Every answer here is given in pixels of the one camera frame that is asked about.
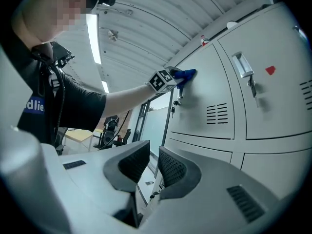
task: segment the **cabinet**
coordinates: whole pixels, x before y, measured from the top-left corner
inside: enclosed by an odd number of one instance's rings
[[[171,138],[166,140],[165,147],[178,155],[181,155],[182,151],[183,157],[185,158],[194,158],[196,155],[198,155],[199,159],[201,159],[200,158],[201,156],[205,156],[230,163],[232,157],[231,152],[223,152],[209,148],[199,147]]]
[[[294,29],[286,6],[266,11],[218,41],[228,55],[242,90],[246,139],[287,137],[312,130],[312,59],[307,43]],[[257,103],[241,78],[235,57],[254,71]],[[274,67],[274,73],[266,68]]]
[[[241,170],[283,198],[300,187],[311,164],[311,152],[245,154]]]
[[[222,139],[234,138],[234,112],[229,82],[215,47],[196,51],[179,66],[195,68],[194,82],[184,88],[181,105],[170,119],[171,131]]]

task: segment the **blue glove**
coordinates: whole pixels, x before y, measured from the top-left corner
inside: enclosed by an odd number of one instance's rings
[[[189,69],[184,71],[176,71],[171,70],[170,74],[174,79],[184,79],[180,82],[176,87],[177,89],[183,88],[184,85],[193,78],[194,74],[196,73],[196,69]]]

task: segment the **black mesh insert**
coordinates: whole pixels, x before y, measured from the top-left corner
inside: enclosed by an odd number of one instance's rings
[[[158,168],[163,176],[165,187],[180,181],[186,174],[186,166],[175,158],[159,150]]]
[[[226,189],[248,223],[253,222],[264,214],[263,209],[241,186]]]
[[[138,183],[149,161],[150,152],[147,152],[145,148],[141,148],[122,159],[118,163],[118,168],[122,174],[127,176],[133,182]]]
[[[86,162],[84,162],[83,160],[78,160],[78,161],[75,161],[75,162],[63,164],[63,166],[67,170],[67,169],[71,169],[71,168],[74,168],[74,167],[77,167],[77,166],[84,165],[85,163]]]

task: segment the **wooden table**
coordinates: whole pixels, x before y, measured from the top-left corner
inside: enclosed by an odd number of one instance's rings
[[[85,141],[86,139],[90,138],[90,144],[89,144],[89,149],[88,149],[88,151],[90,151],[92,139],[93,139],[93,133],[91,133],[90,131],[87,131],[87,130],[82,130],[82,129],[66,131],[64,145],[66,145],[66,139],[67,138],[69,138],[75,142],[78,142],[79,143],[79,149],[82,146],[82,142]]]

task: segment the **white ceiling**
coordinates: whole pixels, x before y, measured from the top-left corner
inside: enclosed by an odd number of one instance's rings
[[[57,38],[76,56],[65,71],[85,86],[102,92],[101,80],[107,81],[110,92],[142,85],[155,70],[162,69],[194,37],[220,18],[238,9],[244,11],[243,15],[253,11],[255,7],[248,1],[116,0],[112,7],[99,5],[102,65],[94,63],[86,21],[82,19]],[[225,25],[218,26],[219,31]],[[117,41],[109,40],[109,30],[118,31]]]

